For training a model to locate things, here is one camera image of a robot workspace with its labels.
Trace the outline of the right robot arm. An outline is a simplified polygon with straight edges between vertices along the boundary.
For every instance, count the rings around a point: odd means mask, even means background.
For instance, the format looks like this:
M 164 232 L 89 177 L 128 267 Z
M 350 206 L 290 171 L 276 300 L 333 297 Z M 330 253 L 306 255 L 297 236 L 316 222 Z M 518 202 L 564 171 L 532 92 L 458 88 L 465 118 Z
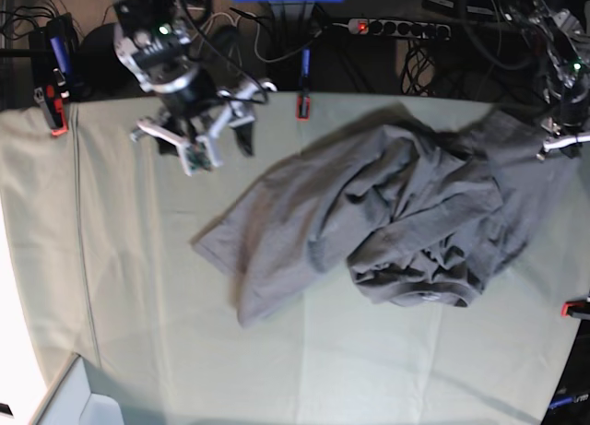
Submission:
M 132 139 L 150 136 L 160 153 L 206 166 L 220 131 L 230 128 L 251 157 L 254 106 L 267 104 L 275 86 L 233 56 L 236 27 L 206 33 L 213 0 L 112 0 L 112 8 L 117 58 L 162 104 L 156 117 L 138 121 Z

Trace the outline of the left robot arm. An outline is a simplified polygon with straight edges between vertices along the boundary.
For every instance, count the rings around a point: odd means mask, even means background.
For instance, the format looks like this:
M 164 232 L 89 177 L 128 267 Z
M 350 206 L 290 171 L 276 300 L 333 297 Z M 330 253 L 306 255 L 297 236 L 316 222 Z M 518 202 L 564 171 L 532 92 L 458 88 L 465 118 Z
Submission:
M 509 23 L 544 42 L 549 111 L 540 126 L 548 136 L 537 157 L 576 156 L 589 143 L 589 32 L 563 0 L 500 0 L 499 7 Z

